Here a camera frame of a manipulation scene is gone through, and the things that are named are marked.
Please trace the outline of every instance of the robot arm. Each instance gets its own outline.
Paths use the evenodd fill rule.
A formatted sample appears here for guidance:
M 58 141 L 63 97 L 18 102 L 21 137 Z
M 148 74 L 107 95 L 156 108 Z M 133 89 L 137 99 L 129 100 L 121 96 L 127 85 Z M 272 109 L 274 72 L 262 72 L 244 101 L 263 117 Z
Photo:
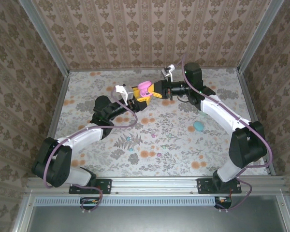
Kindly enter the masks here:
M 235 120 L 219 105 L 193 91 L 185 81 L 173 82 L 173 70 L 174 66 L 172 65 L 163 69 L 162 74 L 164 80 L 160 80 L 153 84 L 150 81 L 146 81 L 139 84 L 137 87 L 129 87 L 126 85 L 116 86 L 116 91 L 122 96 L 120 102 L 137 113 L 144 110 L 149 105 L 150 99 L 153 96 L 172 100 L 173 96 L 186 95 L 189 103 L 211 116 L 232 137 L 229 149 L 229 159 L 213 174 L 213 183 L 215 188 L 219 190 L 223 187 L 224 183 L 234 179 L 247 165 L 263 157 L 266 154 L 266 148 L 248 128 Z M 223 104 L 213 90 L 203 85 L 202 70 L 197 63 L 186 64 L 185 74 L 188 81 L 196 89 L 214 98 L 220 105 Z M 46 180 L 54 187 L 59 187 L 62 184 L 94 186 L 95 174 L 84 168 L 71 167 L 72 157 L 77 154 L 80 149 L 105 138 L 112 130 L 111 128 L 90 130 L 90 127 L 94 125 L 114 126 L 112 120 L 127 110 L 117 102 L 112 103 L 107 96 L 99 96 L 95 101 L 93 110 L 94 114 L 90 124 L 86 126 L 87 130 L 82 133 L 80 133 L 80 131 L 74 133 L 77 135 L 73 139 L 69 139 L 65 142 L 56 152 L 55 159 L 51 160 Z M 250 123 L 247 119 L 242 120 L 264 137 L 261 123 Z M 34 174 L 43 178 L 45 164 L 50 153 L 57 144 L 65 139 L 66 138 L 59 138 L 55 140 L 47 138 L 43 141 L 37 159 L 32 167 L 32 172 Z

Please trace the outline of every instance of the pink toy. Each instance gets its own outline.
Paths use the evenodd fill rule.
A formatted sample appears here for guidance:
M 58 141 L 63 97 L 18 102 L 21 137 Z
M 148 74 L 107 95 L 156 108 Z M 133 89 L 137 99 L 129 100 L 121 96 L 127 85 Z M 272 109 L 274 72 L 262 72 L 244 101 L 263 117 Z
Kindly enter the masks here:
M 151 86 L 150 81 L 144 81 L 140 83 L 137 87 L 140 90 L 141 97 L 148 97 L 153 95 L 152 93 L 148 92 L 148 88 Z

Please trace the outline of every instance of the patterned wallpaper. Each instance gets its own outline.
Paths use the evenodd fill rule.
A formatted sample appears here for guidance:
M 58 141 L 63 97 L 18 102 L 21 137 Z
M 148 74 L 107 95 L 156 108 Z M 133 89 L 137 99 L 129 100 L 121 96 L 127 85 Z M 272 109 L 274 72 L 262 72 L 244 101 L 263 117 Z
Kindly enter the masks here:
M 285 175 L 290 187 L 290 0 L 283 3 L 244 75 L 276 173 Z
M 8 231 L 63 77 L 16 0 L 0 0 L 0 232 Z
M 237 66 L 270 0 L 33 0 L 71 70 Z

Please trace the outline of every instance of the floral mat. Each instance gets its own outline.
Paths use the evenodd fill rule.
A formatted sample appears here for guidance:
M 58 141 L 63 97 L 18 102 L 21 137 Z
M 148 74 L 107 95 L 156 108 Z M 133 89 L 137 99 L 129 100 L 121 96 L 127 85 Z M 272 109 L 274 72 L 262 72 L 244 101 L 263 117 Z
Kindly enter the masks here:
M 204 84 L 242 117 L 250 119 L 235 69 L 203 69 Z M 162 79 L 160 70 L 71 72 L 56 138 L 72 134 L 91 120 L 95 99 L 110 93 L 114 85 L 136 86 Z M 182 80 L 174 71 L 174 81 Z M 97 176 L 198 176 L 212 175 L 228 157 L 230 136 L 210 116 L 177 98 L 152 98 L 137 113 L 133 128 L 113 129 L 105 139 L 85 147 L 72 159 Z M 131 113 L 114 119 L 116 125 L 134 121 Z M 194 122 L 204 125 L 196 131 Z M 267 174 L 264 168 L 244 174 Z

